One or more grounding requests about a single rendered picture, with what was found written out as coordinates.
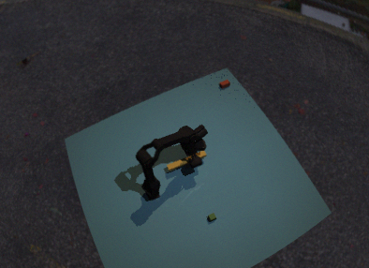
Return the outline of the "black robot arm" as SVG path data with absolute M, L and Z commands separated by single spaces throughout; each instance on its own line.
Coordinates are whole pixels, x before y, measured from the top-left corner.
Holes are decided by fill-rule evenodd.
M 141 188 L 145 191 L 149 201 L 160 197 L 158 191 L 161 185 L 153 172 L 153 166 L 157 162 L 160 152 L 177 143 L 180 143 L 186 149 L 192 149 L 196 144 L 197 148 L 195 149 L 195 154 L 198 151 L 205 151 L 206 143 L 203 137 L 207 134 L 208 131 L 204 125 L 200 125 L 194 130 L 189 126 L 184 126 L 176 133 L 160 139 L 154 139 L 149 144 L 142 146 L 136 154 L 136 159 L 139 161 L 145 174 L 146 179 L 144 180 Z M 155 148 L 154 157 L 146 152 L 147 149 L 152 147 Z

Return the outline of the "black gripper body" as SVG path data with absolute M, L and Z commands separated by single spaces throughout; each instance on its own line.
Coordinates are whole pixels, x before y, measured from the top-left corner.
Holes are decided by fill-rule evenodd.
M 195 149 L 197 148 L 196 144 L 194 146 L 194 148 L 192 149 L 186 149 L 184 148 L 184 151 L 186 153 L 187 156 L 192 156 L 192 159 L 189 161 L 189 164 L 191 165 L 192 168 L 195 168 L 199 165 L 202 165 L 202 160 L 200 158 L 200 156 L 196 156 L 195 154 Z

